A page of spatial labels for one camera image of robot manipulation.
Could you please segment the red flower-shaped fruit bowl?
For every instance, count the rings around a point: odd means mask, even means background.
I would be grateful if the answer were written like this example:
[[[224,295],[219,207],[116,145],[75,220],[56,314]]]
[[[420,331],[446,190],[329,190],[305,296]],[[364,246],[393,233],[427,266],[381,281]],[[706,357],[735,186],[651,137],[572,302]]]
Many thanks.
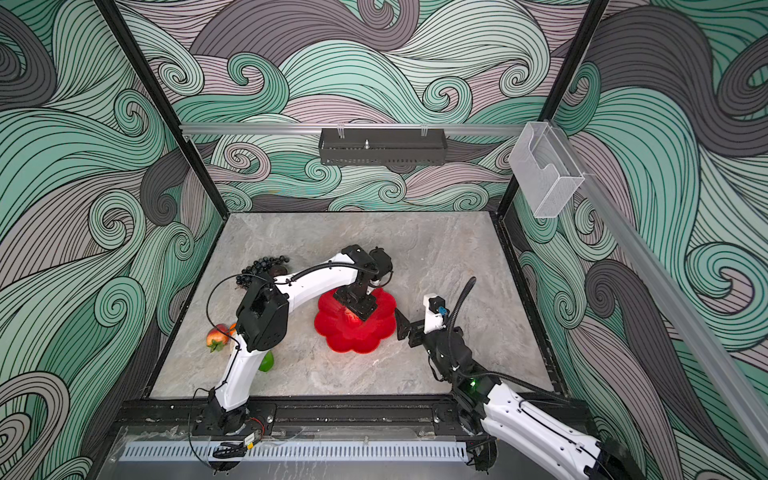
[[[334,290],[324,293],[318,300],[318,313],[314,320],[316,332],[326,339],[328,347],[337,353],[353,351],[368,354],[376,350],[380,342],[395,333],[395,298],[384,289],[373,291],[377,309],[358,328],[344,324],[345,307],[334,299]]]

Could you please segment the red apple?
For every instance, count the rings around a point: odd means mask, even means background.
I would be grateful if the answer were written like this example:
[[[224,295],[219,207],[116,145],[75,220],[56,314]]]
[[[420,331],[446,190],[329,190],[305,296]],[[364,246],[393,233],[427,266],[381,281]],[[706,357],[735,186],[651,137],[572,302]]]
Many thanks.
[[[345,308],[343,312],[344,324],[350,328],[358,328],[363,321],[350,309]]]

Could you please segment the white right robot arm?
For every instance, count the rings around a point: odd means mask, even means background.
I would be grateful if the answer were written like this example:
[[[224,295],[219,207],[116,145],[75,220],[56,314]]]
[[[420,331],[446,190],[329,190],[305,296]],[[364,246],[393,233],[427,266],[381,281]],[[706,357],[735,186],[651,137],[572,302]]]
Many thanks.
[[[537,387],[522,395],[508,384],[513,378],[491,372],[472,358],[458,329],[446,326],[446,309],[427,310],[411,322],[395,312],[397,338],[422,346],[436,378],[451,384],[462,427],[500,440],[557,479],[643,479],[645,475],[616,441],[602,441],[571,427],[534,405],[543,399],[550,410],[574,413],[577,406]]]

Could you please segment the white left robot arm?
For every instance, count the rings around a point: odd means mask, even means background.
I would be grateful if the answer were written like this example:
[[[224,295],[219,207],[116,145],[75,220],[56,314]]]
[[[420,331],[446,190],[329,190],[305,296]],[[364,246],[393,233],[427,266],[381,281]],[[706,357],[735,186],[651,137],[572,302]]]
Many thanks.
[[[393,273],[384,249],[353,244],[326,262],[300,272],[254,276],[236,310],[234,343],[222,380],[208,394],[199,424],[205,433],[234,434],[247,418],[250,387],[263,360],[287,334],[289,316],[307,302],[318,301],[314,326],[332,351],[367,354],[396,327],[394,297],[383,284]]]

